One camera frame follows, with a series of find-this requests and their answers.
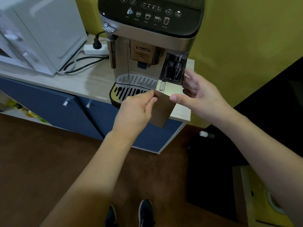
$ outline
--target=black plug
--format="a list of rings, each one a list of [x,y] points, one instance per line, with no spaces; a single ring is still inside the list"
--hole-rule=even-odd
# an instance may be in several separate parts
[[[98,35],[94,38],[93,48],[94,49],[101,49],[102,48],[102,44],[99,41],[99,36]]]

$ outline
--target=delonghi logo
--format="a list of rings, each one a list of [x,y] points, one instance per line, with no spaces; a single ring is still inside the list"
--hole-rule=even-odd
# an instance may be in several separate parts
[[[143,52],[146,52],[146,53],[150,53],[151,52],[148,48],[143,48],[143,47],[140,47],[140,46],[136,46],[136,49],[138,49],[140,51],[143,51]]]

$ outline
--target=countertop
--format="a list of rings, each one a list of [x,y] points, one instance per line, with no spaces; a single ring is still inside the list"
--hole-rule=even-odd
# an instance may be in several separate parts
[[[93,38],[93,36],[89,35],[88,43],[91,42]],[[80,53],[78,58],[84,56],[84,53]],[[98,59],[92,58],[78,61],[76,68],[96,60]],[[188,59],[186,67],[193,70],[194,64],[194,60]],[[108,59],[80,70],[73,75],[56,74],[54,76],[0,61],[0,76],[105,103],[111,103],[109,92],[115,83],[114,72],[110,68]],[[190,122],[190,116],[190,109],[176,104],[170,118]]]

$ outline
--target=power cord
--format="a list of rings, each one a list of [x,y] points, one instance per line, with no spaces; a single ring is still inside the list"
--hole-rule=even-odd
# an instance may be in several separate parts
[[[102,33],[105,33],[105,31],[102,31],[102,32],[98,33],[98,34],[95,36],[95,38],[94,38],[94,43],[93,43],[93,48],[94,48],[94,49],[100,49],[100,48],[102,48],[102,45],[101,45],[101,43],[100,43],[100,41],[99,41],[99,35],[102,34]],[[79,53],[82,52],[82,51],[83,51],[82,49],[79,49],[78,52],[77,52],[77,53],[75,54],[75,56],[74,56],[74,57],[75,57],[75,60],[72,61],[72,62],[70,62],[69,64],[67,64],[67,65],[64,67],[63,71],[58,71],[57,73],[59,73],[59,74],[61,74],[61,75],[62,75],[62,74],[63,74],[63,75],[66,75],[66,74],[78,72],[78,71],[82,70],[83,68],[86,68],[86,67],[88,67],[88,66],[90,66],[90,65],[96,64],[96,63],[98,63],[98,62],[100,62],[100,61],[103,61],[103,60],[109,58],[108,56],[107,56],[107,57],[89,56],[89,57],[82,57],[82,58],[77,59]],[[76,67],[77,61],[81,61],[81,60],[84,60],[84,59],[90,59],[90,58],[100,58],[100,60],[91,62],[91,63],[89,63],[89,64],[86,64],[86,65],[84,65],[84,66],[82,66],[82,67],[80,67],[80,68],[74,70],[74,68]]]

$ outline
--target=green wall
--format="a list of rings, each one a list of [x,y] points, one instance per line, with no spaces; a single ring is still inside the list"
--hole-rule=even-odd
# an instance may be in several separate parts
[[[101,31],[98,0],[76,1],[87,31]],[[195,71],[236,106],[303,56],[302,6],[303,0],[206,0],[189,55]],[[190,124],[209,125],[194,114]]]

